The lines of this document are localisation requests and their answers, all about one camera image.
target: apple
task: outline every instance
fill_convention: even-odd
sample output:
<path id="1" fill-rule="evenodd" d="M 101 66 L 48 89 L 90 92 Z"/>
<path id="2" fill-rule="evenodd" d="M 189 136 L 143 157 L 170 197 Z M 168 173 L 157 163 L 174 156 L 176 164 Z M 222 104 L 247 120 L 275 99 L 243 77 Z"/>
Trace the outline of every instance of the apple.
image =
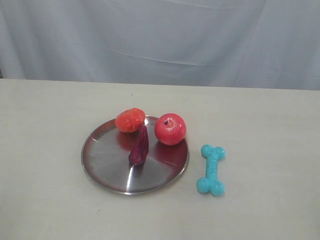
<path id="1" fill-rule="evenodd" d="M 158 118 L 154 126 L 156 138 L 163 144 L 173 146 L 186 136 L 185 121 L 175 113 L 167 113 Z"/>

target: white curtain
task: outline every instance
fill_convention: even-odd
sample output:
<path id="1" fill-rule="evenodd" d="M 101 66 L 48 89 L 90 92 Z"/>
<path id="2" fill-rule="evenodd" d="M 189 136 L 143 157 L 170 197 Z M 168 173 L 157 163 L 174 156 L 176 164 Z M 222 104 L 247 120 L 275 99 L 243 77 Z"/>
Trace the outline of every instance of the white curtain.
<path id="1" fill-rule="evenodd" d="M 320 0 L 0 0 L 4 78 L 320 90 Z"/>

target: bone toy end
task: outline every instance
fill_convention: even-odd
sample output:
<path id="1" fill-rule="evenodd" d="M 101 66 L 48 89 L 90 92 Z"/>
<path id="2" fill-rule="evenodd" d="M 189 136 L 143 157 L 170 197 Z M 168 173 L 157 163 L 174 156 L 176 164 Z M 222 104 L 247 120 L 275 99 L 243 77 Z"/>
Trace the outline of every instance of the bone toy end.
<path id="1" fill-rule="evenodd" d="M 201 177 L 196 182 L 196 189 L 202 194 L 211 192 L 216 197 L 223 195 L 225 186 L 217 180 L 217 168 L 218 160 L 226 156 L 226 151 L 220 146 L 212 147 L 206 144 L 201 148 L 201 155 L 207 158 L 205 177 Z"/>

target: stainless steel plate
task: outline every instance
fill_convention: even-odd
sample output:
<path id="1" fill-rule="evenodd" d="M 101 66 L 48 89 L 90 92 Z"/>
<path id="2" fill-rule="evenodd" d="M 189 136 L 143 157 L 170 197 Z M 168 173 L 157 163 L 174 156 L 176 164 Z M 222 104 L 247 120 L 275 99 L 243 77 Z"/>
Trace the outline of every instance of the stainless steel plate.
<path id="1" fill-rule="evenodd" d="M 155 136 L 157 118 L 147 116 L 149 152 L 143 165 L 129 163 L 137 133 L 120 132 L 115 119 L 96 128 L 86 139 L 81 153 L 84 171 L 104 188 L 126 195 L 160 189 L 175 181 L 186 169 L 189 149 L 186 140 L 166 146 Z"/>

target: table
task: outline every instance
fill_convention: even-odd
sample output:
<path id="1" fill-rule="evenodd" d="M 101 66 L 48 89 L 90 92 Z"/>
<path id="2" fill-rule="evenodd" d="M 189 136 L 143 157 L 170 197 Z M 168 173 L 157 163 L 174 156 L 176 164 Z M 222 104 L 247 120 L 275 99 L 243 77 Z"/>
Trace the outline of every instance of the table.
<path id="1" fill-rule="evenodd" d="M 125 109 L 181 115 L 185 174 L 111 193 L 81 165 L 86 137 Z M 222 146 L 222 197 L 200 194 L 204 144 Z M 320 91 L 0 80 L 0 239 L 319 240 Z"/>

